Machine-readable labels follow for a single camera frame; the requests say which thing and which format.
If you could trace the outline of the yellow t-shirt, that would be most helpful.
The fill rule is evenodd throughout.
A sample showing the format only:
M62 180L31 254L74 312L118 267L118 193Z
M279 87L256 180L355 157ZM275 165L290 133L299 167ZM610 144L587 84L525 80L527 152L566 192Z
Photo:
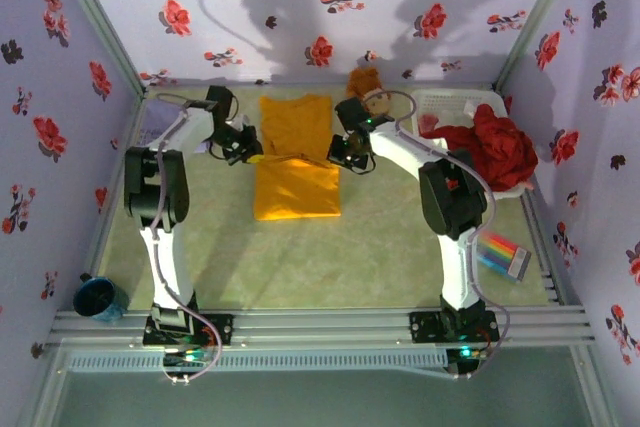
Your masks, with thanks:
M329 96L260 98L264 158L256 165L259 221L341 215L340 170L327 160L333 137Z

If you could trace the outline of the brown teddy bear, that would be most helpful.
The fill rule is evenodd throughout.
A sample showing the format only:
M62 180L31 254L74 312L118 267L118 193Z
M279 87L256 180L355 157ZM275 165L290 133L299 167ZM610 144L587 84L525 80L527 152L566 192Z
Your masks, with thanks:
M358 67L349 73L346 97L358 98L372 116L391 110L391 95L382 87L375 67Z

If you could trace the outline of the purple printed t-shirt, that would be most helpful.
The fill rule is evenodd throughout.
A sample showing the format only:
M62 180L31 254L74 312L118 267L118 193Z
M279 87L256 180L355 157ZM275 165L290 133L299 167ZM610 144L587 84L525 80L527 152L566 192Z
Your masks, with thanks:
M176 150L187 157L214 132L213 116L198 107L151 99L145 103L144 117L135 145L157 151L164 141L166 151Z

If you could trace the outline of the white plastic laundry basket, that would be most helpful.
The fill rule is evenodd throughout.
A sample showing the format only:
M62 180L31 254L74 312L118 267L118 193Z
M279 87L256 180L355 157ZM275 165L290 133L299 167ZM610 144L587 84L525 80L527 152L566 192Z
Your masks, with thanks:
M418 117L422 114L432 114L439 118L438 127L443 125L468 126L473 125L473 114L479 104L489 104L494 113L499 117L508 117L507 109L502 98L491 91L470 89L422 89L413 92L416 101L416 112L412 115L411 124L413 132L419 135ZM447 148L443 139L434 141ZM494 192L497 198L519 197L525 191L533 188L533 176L530 184L525 187L516 187L507 192Z

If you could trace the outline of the red t-shirt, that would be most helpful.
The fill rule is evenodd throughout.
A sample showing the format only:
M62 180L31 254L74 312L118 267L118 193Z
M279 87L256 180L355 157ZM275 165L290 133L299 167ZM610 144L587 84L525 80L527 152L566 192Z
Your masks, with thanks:
M474 169L494 192L525 187L538 165L531 139L507 117L499 117L489 104L479 104L473 125L438 127L432 114L418 117L419 135L426 139L443 139L449 151L464 149L472 158Z

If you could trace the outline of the rainbow marker pen pack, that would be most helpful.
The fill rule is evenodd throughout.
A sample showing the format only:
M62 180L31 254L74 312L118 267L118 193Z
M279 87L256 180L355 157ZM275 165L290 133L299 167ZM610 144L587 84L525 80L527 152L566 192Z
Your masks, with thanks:
M477 242L478 261L514 282L524 279L531 252L495 233L481 234Z

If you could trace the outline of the blue mug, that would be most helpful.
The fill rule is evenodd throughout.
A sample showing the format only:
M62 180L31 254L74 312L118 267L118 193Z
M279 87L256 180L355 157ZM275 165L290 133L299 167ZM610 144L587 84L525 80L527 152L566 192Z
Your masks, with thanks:
M80 275L81 285L73 296L73 310L80 316L100 322L121 319L129 307L126 292L106 277Z

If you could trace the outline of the aluminium corner post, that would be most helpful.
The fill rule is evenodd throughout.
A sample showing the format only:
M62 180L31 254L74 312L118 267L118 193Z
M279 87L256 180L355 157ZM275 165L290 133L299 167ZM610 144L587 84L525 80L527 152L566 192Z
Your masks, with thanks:
M134 64L126 52L117 32L106 15L100 0L78 0L85 16L88 18L105 49L116 63L120 73L126 79L129 86L138 95L145 93L145 87L139 80Z
M516 69L518 63L526 55L530 44L533 42L533 38L541 26L542 22L546 18L550 8L555 0L536 0L533 8L528 14L527 20L524 23L507 59L497 77L497 80L492 84L494 92L501 93L506 85L510 75Z

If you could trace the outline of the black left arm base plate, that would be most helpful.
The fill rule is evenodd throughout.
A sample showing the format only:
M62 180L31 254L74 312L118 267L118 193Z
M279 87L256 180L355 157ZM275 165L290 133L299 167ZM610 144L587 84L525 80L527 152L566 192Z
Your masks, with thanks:
M204 317L207 322L202 322L199 319L193 320L193 332L190 333L189 331L171 330L169 327L157 328L152 317L149 316L146 319L142 343L146 347L216 346L217 339L211 329L211 325L213 325L218 331L222 345L229 346L234 330L234 316L222 313L205 314Z

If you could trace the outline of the aluminium table rail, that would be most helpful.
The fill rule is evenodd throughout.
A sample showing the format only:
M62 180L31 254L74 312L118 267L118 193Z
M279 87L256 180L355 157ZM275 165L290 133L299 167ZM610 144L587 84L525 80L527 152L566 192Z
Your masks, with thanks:
M293 350L404 348L419 345L539 347L590 345L595 335L580 306L510 307L496 313L494 343L412 342L406 309L229 311L234 316L232 349Z

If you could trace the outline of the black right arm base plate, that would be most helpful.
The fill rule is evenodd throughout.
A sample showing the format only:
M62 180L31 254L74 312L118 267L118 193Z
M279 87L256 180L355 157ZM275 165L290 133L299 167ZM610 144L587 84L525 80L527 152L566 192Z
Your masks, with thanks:
M450 311L416 311L409 314L413 343L494 343L500 338L495 314L485 311L464 319Z

